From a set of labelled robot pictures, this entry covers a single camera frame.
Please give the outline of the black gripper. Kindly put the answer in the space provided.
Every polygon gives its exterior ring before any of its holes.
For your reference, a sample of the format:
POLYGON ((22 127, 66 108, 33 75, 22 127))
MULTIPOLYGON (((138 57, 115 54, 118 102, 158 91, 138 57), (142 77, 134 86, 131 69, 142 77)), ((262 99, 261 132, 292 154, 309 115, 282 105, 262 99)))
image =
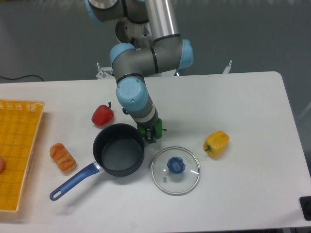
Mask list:
POLYGON ((137 123, 137 129, 142 136, 145 136, 145 141, 147 143, 157 142, 157 130, 159 129, 159 118, 153 117, 150 121, 137 123))

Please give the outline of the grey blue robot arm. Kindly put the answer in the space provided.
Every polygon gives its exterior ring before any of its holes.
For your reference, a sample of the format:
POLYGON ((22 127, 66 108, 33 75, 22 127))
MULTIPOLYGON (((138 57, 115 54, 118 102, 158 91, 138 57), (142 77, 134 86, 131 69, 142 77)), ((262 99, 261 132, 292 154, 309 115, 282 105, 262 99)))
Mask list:
POLYGON ((189 67, 193 49, 180 36, 170 0, 88 0, 89 14, 100 22, 117 20, 124 37, 110 51, 123 110, 136 122, 145 141, 162 137, 162 121, 144 78, 189 67))

